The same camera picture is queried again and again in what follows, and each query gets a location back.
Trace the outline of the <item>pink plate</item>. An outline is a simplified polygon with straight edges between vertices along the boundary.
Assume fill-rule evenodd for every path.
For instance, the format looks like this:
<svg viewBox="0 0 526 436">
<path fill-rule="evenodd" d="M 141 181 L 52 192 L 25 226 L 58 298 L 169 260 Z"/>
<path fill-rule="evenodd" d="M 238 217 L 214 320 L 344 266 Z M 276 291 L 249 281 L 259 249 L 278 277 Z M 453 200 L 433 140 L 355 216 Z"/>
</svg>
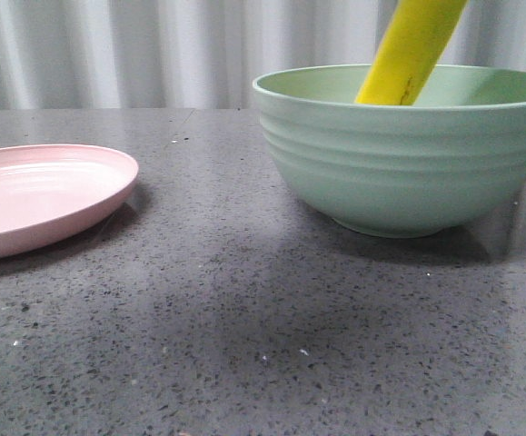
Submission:
<svg viewBox="0 0 526 436">
<path fill-rule="evenodd" d="M 100 146 L 0 148 L 0 258 L 101 222 L 130 195 L 138 170 L 129 154 Z"/>
</svg>

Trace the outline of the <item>white pleated curtain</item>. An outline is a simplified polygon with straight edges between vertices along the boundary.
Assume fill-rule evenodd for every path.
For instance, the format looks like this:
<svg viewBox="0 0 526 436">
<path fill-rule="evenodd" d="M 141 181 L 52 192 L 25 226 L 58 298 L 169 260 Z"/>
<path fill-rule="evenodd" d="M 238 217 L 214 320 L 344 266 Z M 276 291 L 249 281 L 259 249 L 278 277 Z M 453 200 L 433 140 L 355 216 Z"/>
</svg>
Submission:
<svg viewBox="0 0 526 436">
<path fill-rule="evenodd" d="M 392 1 L 0 1 L 0 109 L 243 108 L 259 75 L 373 59 Z"/>
</svg>

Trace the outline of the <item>green ribbed bowl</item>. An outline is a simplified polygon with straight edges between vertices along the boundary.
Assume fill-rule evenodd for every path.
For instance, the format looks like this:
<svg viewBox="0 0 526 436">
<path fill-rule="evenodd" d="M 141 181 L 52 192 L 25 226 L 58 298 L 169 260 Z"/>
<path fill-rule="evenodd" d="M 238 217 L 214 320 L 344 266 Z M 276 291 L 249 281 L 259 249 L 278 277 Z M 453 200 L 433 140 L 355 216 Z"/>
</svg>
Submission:
<svg viewBox="0 0 526 436">
<path fill-rule="evenodd" d="M 359 233 L 410 238 L 467 223 L 526 182 L 526 72 L 434 69 L 412 105 L 357 104 L 365 64 L 253 82 L 269 153 L 305 203 Z"/>
</svg>

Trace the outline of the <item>yellow banana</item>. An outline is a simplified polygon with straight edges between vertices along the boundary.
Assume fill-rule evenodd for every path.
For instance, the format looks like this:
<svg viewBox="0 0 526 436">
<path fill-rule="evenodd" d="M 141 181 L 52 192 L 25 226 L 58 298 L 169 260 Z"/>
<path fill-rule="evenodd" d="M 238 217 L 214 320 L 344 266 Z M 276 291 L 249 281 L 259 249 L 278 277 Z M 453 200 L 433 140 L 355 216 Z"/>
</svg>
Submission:
<svg viewBox="0 0 526 436">
<path fill-rule="evenodd" d="M 355 102 L 413 104 L 450 41 L 465 6 L 461 0 L 400 1 Z"/>
</svg>

